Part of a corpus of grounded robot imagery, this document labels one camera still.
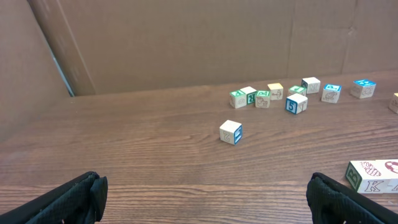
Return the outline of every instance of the cardboard panel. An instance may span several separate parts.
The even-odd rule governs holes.
[[[93,87],[84,59],[68,28],[58,1],[29,1],[35,17],[76,95],[93,95]]]
[[[348,29],[294,28],[289,77],[340,74]]]
[[[294,1],[59,1],[97,93],[287,76]]]
[[[344,73],[398,68],[398,1],[359,0]]]
[[[28,3],[0,1],[0,141],[68,92]]]
[[[316,28],[350,28],[357,0],[298,0],[294,26]]]

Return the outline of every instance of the rectangular block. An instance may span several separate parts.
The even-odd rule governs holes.
[[[284,87],[280,83],[268,84],[271,100],[281,100],[284,97]]]
[[[287,96],[291,96],[291,95],[296,94],[296,93],[305,96],[306,93],[307,93],[307,89],[305,87],[302,87],[302,86],[292,86],[287,91]]]
[[[244,94],[246,94],[246,104],[247,105],[254,103],[257,90],[248,86],[248,87],[242,88],[241,91]]]
[[[307,104],[308,98],[306,96],[295,93],[286,98],[285,109],[293,114],[298,114],[307,109]]]
[[[351,94],[359,99],[372,97],[376,83],[370,80],[356,80],[351,87]]]
[[[321,81],[315,77],[303,78],[301,86],[307,89],[307,94],[318,93],[321,87]]]
[[[349,184],[361,194],[381,194],[389,178],[376,161],[351,161],[345,174]]]
[[[229,103],[235,109],[246,106],[246,94],[241,90],[232,91],[229,93]]]
[[[256,94],[256,108],[268,108],[271,103],[271,93],[266,90],[259,90]]]
[[[327,103],[337,103],[340,97],[341,86],[326,84],[323,88],[322,98],[323,102]]]
[[[376,160],[377,168],[390,180],[383,193],[398,194],[398,159]]]
[[[235,145],[243,137],[242,124],[227,120],[220,126],[220,139]]]
[[[395,93],[392,96],[392,99],[390,101],[390,105],[388,106],[390,110],[398,114],[398,93]]]

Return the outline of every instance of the cube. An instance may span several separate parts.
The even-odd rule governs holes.
[[[381,194],[389,184],[376,161],[351,161],[345,174],[349,184],[361,194]]]
[[[376,164],[390,180],[383,193],[398,194],[398,159],[376,160]]]
[[[323,88],[322,101],[327,103],[337,103],[340,91],[341,86],[326,84]]]
[[[376,83],[370,80],[356,80],[351,87],[351,95],[362,99],[372,97]]]
[[[242,139],[242,124],[227,120],[220,126],[220,139],[224,142],[235,145]]]
[[[268,108],[271,102],[271,93],[266,90],[259,90],[256,93],[256,108]]]
[[[246,106],[246,94],[241,90],[232,91],[229,93],[229,103],[235,109]]]
[[[398,113],[398,93],[395,93],[394,96],[392,96],[388,108],[390,108],[390,110],[393,112]]]
[[[318,93],[321,87],[321,81],[315,77],[303,78],[301,86],[307,89],[307,94]]]
[[[292,86],[289,88],[289,90],[287,91],[287,96],[291,96],[295,93],[298,93],[300,95],[305,96],[307,93],[307,89],[302,87],[302,86]]]
[[[268,84],[271,100],[281,100],[284,97],[284,87],[280,83]]]
[[[298,114],[307,109],[308,98],[301,94],[295,93],[286,98],[286,110],[293,114]]]
[[[244,92],[244,94],[246,94],[246,104],[247,105],[254,103],[254,101],[256,99],[257,90],[248,86],[248,87],[241,89],[241,91]]]

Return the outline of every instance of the blue block face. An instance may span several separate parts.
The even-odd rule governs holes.
[[[325,90],[332,90],[332,91],[340,91],[341,86],[339,85],[332,85],[332,84],[326,84],[324,87]]]
[[[308,88],[308,83],[304,80],[301,80],[301,86],[304,88]]]
[[[292,112],[293,114],[297,114],[297,102],[286,99],[286,110]]]
[[[242,139],[242,136],[243,136],[243,129],[242,129],[242,126],[240,125],[240,127],[234,133],[235,144],[238,143],[238,141]]]
[[[360,86],[371,86],[375,85],[376,83],[372,82],[371,80],[355,80],[355,84],[358,84]]]

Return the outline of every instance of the brown wood surface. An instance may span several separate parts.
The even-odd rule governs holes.
[[[372,98],[349,95],[353,80],[377,83]],[[94,170],[109,180],[102,223],[310,223],[307,182],[322,172],[341,183],[350,160],[397,159],[398,114],[387,107],[398,72],[321,77],[343,85],[337,104],[308,96],[293,115],[232,109],[230,91],[267,82],[196,86],[59,102],[0,144],[0,213]],[[299,79],[281,80],[285,87]],[[232,146],[227,119],[243,124]],[[398,195],[368,195],[398,212]]]

